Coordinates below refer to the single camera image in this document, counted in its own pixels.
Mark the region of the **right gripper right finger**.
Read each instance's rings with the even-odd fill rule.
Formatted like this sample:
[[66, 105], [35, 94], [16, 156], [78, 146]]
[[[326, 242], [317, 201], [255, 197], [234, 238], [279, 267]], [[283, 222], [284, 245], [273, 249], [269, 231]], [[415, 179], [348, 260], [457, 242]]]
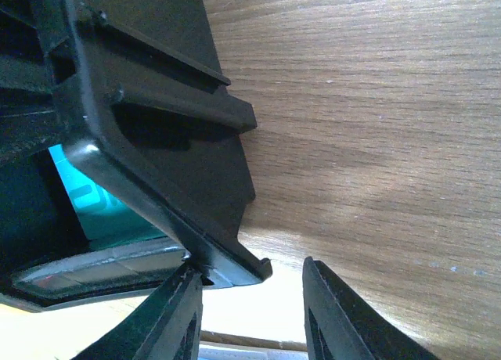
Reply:
[[303, 264], [310, 359], [436, 359], [368, 305], [325, 263]]

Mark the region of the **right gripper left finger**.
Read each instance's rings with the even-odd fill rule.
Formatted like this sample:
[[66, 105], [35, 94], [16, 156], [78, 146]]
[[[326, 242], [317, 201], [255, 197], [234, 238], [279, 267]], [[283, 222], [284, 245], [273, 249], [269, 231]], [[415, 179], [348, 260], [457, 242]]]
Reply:
[[76, 359], [197, 359], [202, 275], [180, 266], [124, 321]]

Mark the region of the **beige card holder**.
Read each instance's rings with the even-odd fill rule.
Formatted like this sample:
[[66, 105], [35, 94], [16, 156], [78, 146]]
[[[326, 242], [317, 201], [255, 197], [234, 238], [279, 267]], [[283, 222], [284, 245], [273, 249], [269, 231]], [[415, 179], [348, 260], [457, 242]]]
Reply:
[[306, 345], [203, 331], [198, 359], [308, 359]]

